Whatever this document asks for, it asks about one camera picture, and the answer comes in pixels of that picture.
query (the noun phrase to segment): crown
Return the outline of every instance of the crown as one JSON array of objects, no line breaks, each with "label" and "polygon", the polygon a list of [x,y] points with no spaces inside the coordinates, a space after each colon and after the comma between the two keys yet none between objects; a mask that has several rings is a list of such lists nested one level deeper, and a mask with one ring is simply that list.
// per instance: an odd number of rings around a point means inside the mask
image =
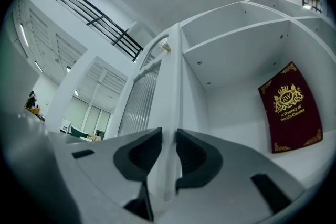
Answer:
[{"label": "crown", "polygon": [[281,88],[279,89],[278,93],[281,94],[283,91],[287,91],[288,90],[288,86],[281,86]]}]

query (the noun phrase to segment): book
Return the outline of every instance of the book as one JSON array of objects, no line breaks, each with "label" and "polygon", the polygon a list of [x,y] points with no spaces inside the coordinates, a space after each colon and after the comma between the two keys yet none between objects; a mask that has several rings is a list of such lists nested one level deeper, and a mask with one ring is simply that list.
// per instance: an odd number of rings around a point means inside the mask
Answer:
[{"label": "book", "polygon": [[314,97],[293,62],[258,91],[267,114],[272,153],[297,150],[323,139]]}]

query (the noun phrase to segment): maroon book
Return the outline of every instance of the maroon book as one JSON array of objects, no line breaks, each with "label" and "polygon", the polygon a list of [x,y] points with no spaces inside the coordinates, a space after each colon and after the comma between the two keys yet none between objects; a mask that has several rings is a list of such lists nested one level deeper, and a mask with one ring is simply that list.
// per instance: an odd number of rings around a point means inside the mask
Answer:
[{"label": "maroon book", "polygon": [[314,97],[293,62],[258,90],[267,114],[272,153],[297,150],[323,139]]}]

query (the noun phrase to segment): fluorescent light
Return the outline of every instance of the fluorescent light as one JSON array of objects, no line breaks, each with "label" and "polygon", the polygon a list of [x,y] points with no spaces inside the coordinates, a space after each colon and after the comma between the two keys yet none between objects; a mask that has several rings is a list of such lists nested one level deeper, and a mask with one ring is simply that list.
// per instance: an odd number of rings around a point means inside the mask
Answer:
[{"label": "fluorescent light", "polygon": [[20,24],[20,28],[21,28],[21,32],[22,32],[22,35],[23,35],[23,39],[25,40],[25,43],[26,43],[27,47],[29,47],[29,44],[28,44],[28,41],[27,41],[27,38],[26,38],[26,34],[25,34],[25,30],[23,29],[22,24]]},{"label": "fluorescent light", "polygon": [[41,72],[43,72],[42,69],[41,69],[41,67],[38,65],[37,61],[35,61],[35,64],[37,65],[38,69],[39,69]]}]

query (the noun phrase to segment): gold crest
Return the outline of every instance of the gold crest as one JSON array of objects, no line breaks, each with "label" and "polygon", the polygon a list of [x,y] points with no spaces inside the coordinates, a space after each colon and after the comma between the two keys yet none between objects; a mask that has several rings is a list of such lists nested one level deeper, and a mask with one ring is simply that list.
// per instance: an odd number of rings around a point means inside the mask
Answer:
[{"label": "gold crest", "polygon": [[303,99],[300,88],[296,88],[294,84],[292,84],[290,90],[288,86],[281,86],[278,93],[280,96],[275,95],[275,102],[273,103],[276,113],[291,108]]}]

